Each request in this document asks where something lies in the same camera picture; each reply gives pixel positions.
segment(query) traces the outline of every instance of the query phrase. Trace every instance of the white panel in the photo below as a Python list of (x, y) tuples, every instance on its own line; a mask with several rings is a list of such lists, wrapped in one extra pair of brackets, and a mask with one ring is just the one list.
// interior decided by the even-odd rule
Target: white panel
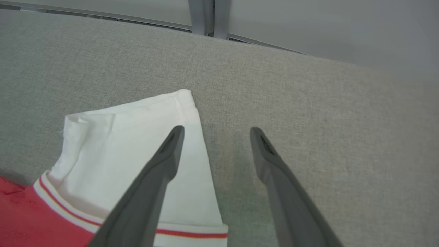
[(229, 32), (438, 81), (436, 0), (232, 0)]
[(9, 0), (191, 25), (187, 0)]

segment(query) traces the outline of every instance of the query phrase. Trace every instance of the red stripe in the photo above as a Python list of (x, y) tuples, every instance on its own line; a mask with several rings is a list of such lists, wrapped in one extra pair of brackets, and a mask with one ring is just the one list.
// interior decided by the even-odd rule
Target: red stripe
[[(44, 191), (50, 196), (50, 198), (52, 198), (52, 200), (56, 204), (58, 204), (58, 206), (60, 206), (62, 209), (64, 209), (64, 211), (66, 211), (71, 216), (73, 216), (79, 220), (85, 221), (85, 222), (90, 223), (92, 225), (101, 226), (100, 223), (93, 222), (91, 220), (88, 220), (86, 218), (83, 218), (81, 216), (78, 216), (78, 215), (72, 213), (70, 210), (68, 210), (66, 207), (64, 207), (64, 205), (62, 205), (52, 195), (52, 193), (49, 191), (49, 189), (43, 184), (41, 177), (38, 179), (38, 181), (40, 182), (40, 185), (44, 189)], [(194, 233), (194, 232), (181, 232), (181, 231), (173, 231), (173, 230), (166, 230), (166, 229), (157, 229), (156, 233), (165, 234), (165, 235), (172, 235), (172, 236), (179, 236), (179, 237), (186, 237), (186, 238), (227, 238), (227, 236), (228, 236), (228, 233)]]
[(41, 187), (44, 189), (44, 191), (46, 191), (46, 193), (52, 198), (52, 200), (54, 201), (54, 202), (56, 202), (56, 204), (58, 204), (58, 206), (60, 206), (62, 209), (64, 209), (67, 213), (69, 213), (71, 216), (73, 216), (73, 217), (75, 217), (75, 218), (77, 218), (77, 219), (80, 219), (80, 220), (82, 220), (82, 221), (85, 221), (85, 222), (87, 222), (87, 223), (90, 223), (90, 224), (92, 224), (92, 225), (97, 225), (97, 226), (101, 226), (101, 224), (99, 224), (99, 223), (96, 223), (96, 222), (93, 222), (93, 221), (91, 221), (91, 220), (88, 220), (88, 219), (86, 219), (86, 218), (83, 218), (83, 217), (81, 217), (81, 216), (78, 216), (78, 215), (76, 215), (76, 214), (74, 214), (74, 213), (72, 213), (70, 210), (68, 210), (66, 207), (64, 207), (64, 205), (62, 205), (53, 195), (52, 195), (52, 193), (49, 191), (49, 189), (47, 189), (47, 187), (43, 184), (43, 182), (41, 181), (41, 177), (38, 179), (38, 181), (40, 182), (40, 185), (41, 185)]
[(194, 233), (157, 229), (156, 233), (186, 238), (227, 238), (228, 233)]

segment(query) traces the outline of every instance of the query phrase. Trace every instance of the clothing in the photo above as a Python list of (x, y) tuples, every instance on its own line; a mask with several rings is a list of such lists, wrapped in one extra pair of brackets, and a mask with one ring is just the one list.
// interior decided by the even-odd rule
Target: clothing
[[(226, 246), (228, 229), (221, 220), (189, 90), (66, 116), (63, 150), (52, 170), (26, 188), (5, 180), (0, 185), (5, 217), (0, 246), (55, 244), (46, 239), (51, 234), (40, 231), (56, 233), (53, 238), (61, 240), (71, 237), (72, 246), (88, 243), (176, 125), (185, 127), (184, 144), (177, 175), (165, 193), (154, 245)], [(21, 242), (18, 235), (24, 236)]]

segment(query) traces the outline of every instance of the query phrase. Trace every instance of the gray tablecloth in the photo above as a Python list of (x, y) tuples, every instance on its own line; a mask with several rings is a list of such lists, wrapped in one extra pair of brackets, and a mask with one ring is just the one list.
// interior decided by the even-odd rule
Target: gray tablecloth
[(275, 246), (262, 128), (346, 246), (439, 246), (438, 83), (99, 19), (0, 11), (0, 169), (28, 183), (64, 115), (192, 90), (229, 246)]

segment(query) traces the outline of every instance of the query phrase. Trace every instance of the white cloth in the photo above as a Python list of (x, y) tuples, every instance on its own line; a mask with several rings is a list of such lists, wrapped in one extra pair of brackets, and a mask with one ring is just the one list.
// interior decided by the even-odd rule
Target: white cloth
[[(176, 125), (185, 128), (183, 150), (165, 193), (158, 228), (227, 235), (189, 90), (66, 116), (62, 154), (43, 179), (81, 217), (103, 221)], [(95, 232), (98, 227), (85, 228)], [(224, 247), (227, 237), (156, 234), (155, 246), (176, 245)]]

